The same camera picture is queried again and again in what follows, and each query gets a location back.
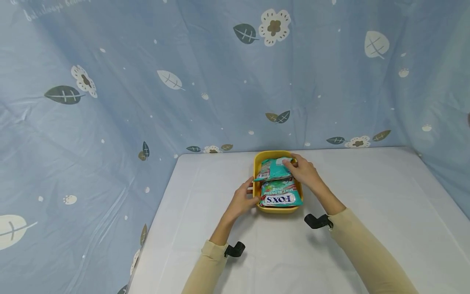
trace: person's left hand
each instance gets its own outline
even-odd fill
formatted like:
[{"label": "person's left hand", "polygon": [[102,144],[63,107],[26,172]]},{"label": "person's left hand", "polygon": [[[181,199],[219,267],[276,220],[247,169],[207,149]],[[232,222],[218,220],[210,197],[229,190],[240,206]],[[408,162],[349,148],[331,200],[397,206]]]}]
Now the person's left hand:
[{"label": "person's left hand", "polygon": [[247,194],[253,193],[253,190],[248,190],[249,187],[253,187],[253,177],[250,177],[235,191],[234,197],[224,214],[226,217],[236,219],[259,202],[259,197],[257,196],[253,198],[246,197]]}]

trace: hand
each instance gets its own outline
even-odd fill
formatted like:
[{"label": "hand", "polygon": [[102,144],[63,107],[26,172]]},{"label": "hand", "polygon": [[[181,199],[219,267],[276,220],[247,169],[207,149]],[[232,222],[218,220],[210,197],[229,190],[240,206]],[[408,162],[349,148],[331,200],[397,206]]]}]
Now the hand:
[{"label": "hand", "polygon": [[253,187],[253,177],[250,177],[235,191],[232,201],[228,205],[224,214],[225,217],[228,217],[229,219],[237,219],[259,203],[259,197],[257,196],[246,198],[247,194],[253,193],[253,190],[248,190],[249,187]]},{"label": "hand", "polygon": [[308,186],[314,193],[315,190],[326,187],[313,163],[308,162],[305,158],[295,153],[291,153],[291,156],[297,159],[296,163],[292,164],[286,159],[282,163],[290,170],[297,181]]}]

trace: yellow tray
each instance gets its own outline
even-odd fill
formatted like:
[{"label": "yellow tray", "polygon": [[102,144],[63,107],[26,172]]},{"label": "yellow tray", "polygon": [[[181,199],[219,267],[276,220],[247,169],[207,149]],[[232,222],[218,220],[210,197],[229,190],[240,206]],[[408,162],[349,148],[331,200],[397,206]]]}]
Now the yellow tray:
[{"label": "yellow tray", "polygon": [[[280,157],[290,157],[290,152],[289,151],[282,151],[282,150],[277,150],[277,151],[263,151],[258,153],[255,156],[255,160],[253,163],[253,177],[256,178],[258,175],[259,171],[261,170],[261,163],[263,160],[266,159],[277,159]],[[300,195],[300,199],[304,201],[304,194],[302,192],[302,185],[296,180],[295,185],[297,187],[297,192]],[[254,182],[253,183],[253,197],[258,196],[261,197],[261,183],[262,182]],[[285,207],[285,208],[277,208],[277,207],[261,207],[259,206],[259,203],[256,205],[258,208],[266,213],[269,214],[291,214],[294,211],[296,211],[299,207],[294,206],[294,207]]]}]

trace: white table surface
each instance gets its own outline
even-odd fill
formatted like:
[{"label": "white table surface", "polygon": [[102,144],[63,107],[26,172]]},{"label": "white table surface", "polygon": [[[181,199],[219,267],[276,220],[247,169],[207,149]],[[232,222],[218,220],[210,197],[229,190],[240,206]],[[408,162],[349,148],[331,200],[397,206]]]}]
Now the white table surface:
[{"label": "white table surface", "polygon": [[[407,148],[297,151],[331,190],[389,249],[422,294],[470,293],[470,221]],[[179,158],[150,227],[130,294],[179,294],[205,240],[233,192],[252,175],[257,152],[189,154]],[[215,293],[345,294],[367,291],[326,228],[303,218],[324,214],[304,188],[291,215],[253,209],[229,243],[230,258]]]}]

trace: beige sleeve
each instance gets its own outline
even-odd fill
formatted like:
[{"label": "beige sleeve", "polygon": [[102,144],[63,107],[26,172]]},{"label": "beige sleeve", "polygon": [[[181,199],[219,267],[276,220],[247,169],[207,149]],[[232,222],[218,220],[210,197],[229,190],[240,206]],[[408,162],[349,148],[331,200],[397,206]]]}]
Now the beige sleeve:
[{"label": "beige sleeve", "polygon": [[398,262],[354,213],[329,216],[331,236],[344,250],[370,294],[417,294]]},{"label": "beige sleeve", "polygon": [[181,294],[212,294],[227,263],[225,246],[206,241],[193,271],[189,275]]}]

